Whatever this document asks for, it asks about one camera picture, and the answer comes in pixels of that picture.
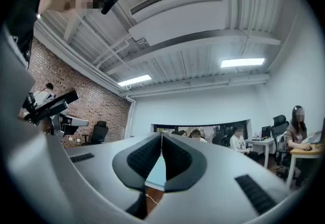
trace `white wall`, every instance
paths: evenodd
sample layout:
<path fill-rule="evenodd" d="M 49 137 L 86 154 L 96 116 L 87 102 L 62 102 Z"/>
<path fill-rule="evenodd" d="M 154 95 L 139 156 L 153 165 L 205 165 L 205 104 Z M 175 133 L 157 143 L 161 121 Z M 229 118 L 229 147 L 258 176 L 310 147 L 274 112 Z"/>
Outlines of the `white wall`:
<path fill-rule="evenodd" d="M 205 125 L 251 119 L 252 133 L 268 122 L 252 86 L 217 88 L 137 98 L 131 136 L 150 132 L 151 124 Z"/>
<path fill-rule="evenodd" d="M 304 2 L 276 62 L 271 67 L 271 79 L 256 86 L 270 118 L 283 114 L 290 121 L 293 107 L 301 105 L 307 132 L 321 130 L 325 117 L 325 48 L 323 35 Z"/>

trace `air conditioning unit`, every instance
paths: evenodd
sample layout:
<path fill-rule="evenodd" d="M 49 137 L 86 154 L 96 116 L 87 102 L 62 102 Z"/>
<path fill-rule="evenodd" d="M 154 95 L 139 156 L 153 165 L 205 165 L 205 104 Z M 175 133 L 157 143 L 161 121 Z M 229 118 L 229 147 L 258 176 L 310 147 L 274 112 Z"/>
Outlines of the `air conditioning unit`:
<path fill-rule="evenodd" d="M 150 46 L 202 31 L 225 29 L 224 0 L 144 0 L 130 9 L 138 23 L 129 33 Z"/>

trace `fluorescent light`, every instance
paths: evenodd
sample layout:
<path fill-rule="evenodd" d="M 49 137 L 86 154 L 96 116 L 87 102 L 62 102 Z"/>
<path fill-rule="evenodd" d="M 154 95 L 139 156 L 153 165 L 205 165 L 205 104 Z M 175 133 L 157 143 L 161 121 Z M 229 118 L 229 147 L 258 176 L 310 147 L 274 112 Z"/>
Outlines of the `fluorescent light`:
<path fill-rule="evenodd" d="M 125 80 L 123 82 L 120 82 L 118 85 L 120 86 L 127 86 L 133 83 L 137 83 L 137 82 L 141 82 L 141 81 L 145 81 L 145 80 L 151 80 L 151 77 L 149 75 L 144 75 L 138 78 L 134 78 L 134 79 L 130 79 L 130 80 Z"/>
<path fill-rule="evenodd" d="M 222 68 L 237 67 L 237 66 L 253 66 L 262 65 L 264 58 L 252 58 L 252 59 L 225 59 L 221 63 Z"/>

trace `brick wall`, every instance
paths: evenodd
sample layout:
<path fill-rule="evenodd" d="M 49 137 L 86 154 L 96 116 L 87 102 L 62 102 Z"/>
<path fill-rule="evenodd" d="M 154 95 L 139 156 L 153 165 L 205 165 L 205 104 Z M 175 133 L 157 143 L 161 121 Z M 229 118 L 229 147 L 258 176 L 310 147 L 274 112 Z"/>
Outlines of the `brick wall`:
<path fill-rule="evenodd" d="M 93 126 L 102 120 L 109 128 L 106 142 L 123 139 L 130 106 L 128 101 L 74 70 L 35 38 L 28 70 L 36 80 L 32 92 L 42 90 L 48 82 L 54 85 L 53 93 L 56 95 L 70 89 L 77 91 L 79 99 L 69 104 L 68 113 L 88 120 L 89 126 L 79 127 L 75 135 L 91 136 Z M 77 145 L 76 141 L 67 140 L 68 137 L 62 140 L 65 147 Z"/>

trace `wall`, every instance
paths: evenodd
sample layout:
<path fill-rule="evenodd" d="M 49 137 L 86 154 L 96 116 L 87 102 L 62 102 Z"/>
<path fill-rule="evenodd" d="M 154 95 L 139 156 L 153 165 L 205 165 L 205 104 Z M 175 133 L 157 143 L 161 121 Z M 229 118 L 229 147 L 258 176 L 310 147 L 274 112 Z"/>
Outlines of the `wall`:
<path fill-rule="evenodd" d="M 290 121 L 293 107 L 301 105 L 307 132 L 321 130 L 325 117 L 325 47 L 320 28 L 303 1 L 277 63 L 271 67 L 271 79 L 256 86 L 269 118 L 283 114 Z"/>
<path fill-rule="evenodd" d="M 151 124 L 205 125 L 251 119 L 253 133 L 268 122 L 252 86 L 217 88 L 136 99 L 131 136 Z"/>
<path fill-rule="evenodd" d="M 89 126 L 79 127 L 75 135 L 91 136 L 93 126 L 102 120 L 109 128 L 105 141 L 124 138 L 130 103 L 71 68 L 35 38 L 28 70 L 36 80 L 32 92 L 43 89 L 48 82 L 54 85 L 54 94 L 66 93 L 73 88 L 77 91 L 79 99 L 69 104 L 68 113 L 89 120 Z M 77 144 L 64 141 L 65 146 Z"/>

